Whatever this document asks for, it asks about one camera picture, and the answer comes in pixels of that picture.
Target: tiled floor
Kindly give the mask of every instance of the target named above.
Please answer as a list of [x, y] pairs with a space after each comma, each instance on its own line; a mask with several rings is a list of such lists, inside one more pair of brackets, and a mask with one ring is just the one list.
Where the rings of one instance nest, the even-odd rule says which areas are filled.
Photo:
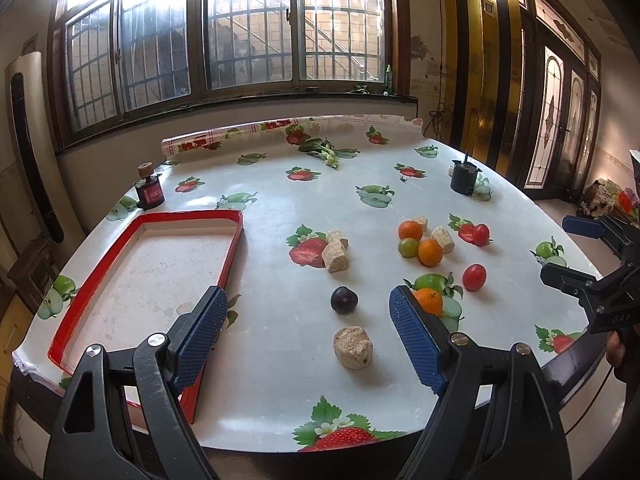
[[[538, 205], [558, 224], [565, 215], [575, 212], [575, 206], [559, 200], [545, 200], [538, 202]], [[608, 274], [619, 266], [620, 262], [603, 242], [570, 236], [602, 274]], [[561, 411], [565, 431], [584, 413], [608, 370], [609, 365], [603, 360], [590, 380]], [[624, 396], [625, 385], [611, 374], [587, 415], [568, 435], [574, 479], [580, 477], [609, 441], [620, 421]], [[48, 443], [49, 435], [18, 408], [15, 419], [14, 451], [25, 465], [40, 476], [44, 469]]]

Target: orange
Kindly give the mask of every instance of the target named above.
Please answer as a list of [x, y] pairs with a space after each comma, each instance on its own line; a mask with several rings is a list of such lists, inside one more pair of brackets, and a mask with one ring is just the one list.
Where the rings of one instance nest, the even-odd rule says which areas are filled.
[[425, 312], [436, 316], [442, 314], [442, 296], [437, 290], [421, 288], [414, 290], [414, 296]]
[[427, 238], [418, 246], [418, 258], [423, 265], [435, 267], [442, 260], [442, 247], [433, 238]]
[[402, 222], [398, 226], [398, 236], [401, 240], [413, 238], [414, 240], [420, 241], [420, 238], [422, 238], [422, 226], [413, 220]]

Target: red cherry tomato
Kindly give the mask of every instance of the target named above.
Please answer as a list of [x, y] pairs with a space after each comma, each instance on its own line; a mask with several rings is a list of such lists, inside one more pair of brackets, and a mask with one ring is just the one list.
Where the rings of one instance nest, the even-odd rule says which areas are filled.
[[486, 269], [480, 264], [473, 264], [462, 274], [462, 284], [466, 290], [475, 292], [480, 290], [486, 281]]
[[484, 224], [478, 224], [474, 227], [473, 236], [477, 246], [485, 246], [489, 243], [489, 228]]

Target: blue gripper pad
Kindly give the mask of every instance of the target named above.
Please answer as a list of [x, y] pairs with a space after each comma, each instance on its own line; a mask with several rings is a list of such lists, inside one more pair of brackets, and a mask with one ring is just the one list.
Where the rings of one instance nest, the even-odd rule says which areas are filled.
[[562, 229], [567, 233], [589, 238], [602, 238], [606, 234], [604, 227], [597, 220], [577, 216], [565, 216], [562, 219]]
[[218, 286], [210, 286], [192, 312], [182, 314], [175, 336], [170, 339], [168, 352], [172, 354], [172, 377], [169, 384], [176, 394], [195, 384], [215, 343], [226, 317], [226, 294]]
[[440, 351], [398, 287], [389, 295], [389, 314], [420, 382], [440, 396], [447, 386]]

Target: wooden chair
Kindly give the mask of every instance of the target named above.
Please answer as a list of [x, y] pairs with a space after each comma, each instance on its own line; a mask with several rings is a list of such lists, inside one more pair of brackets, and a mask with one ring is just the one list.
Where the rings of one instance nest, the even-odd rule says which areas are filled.
[[14, 281], [18, 295], [34, 314], [60, 273], [50, 252], [50, 244], [50, 238], [41, 233], [29, 242], [7, 273], [7, 277]]

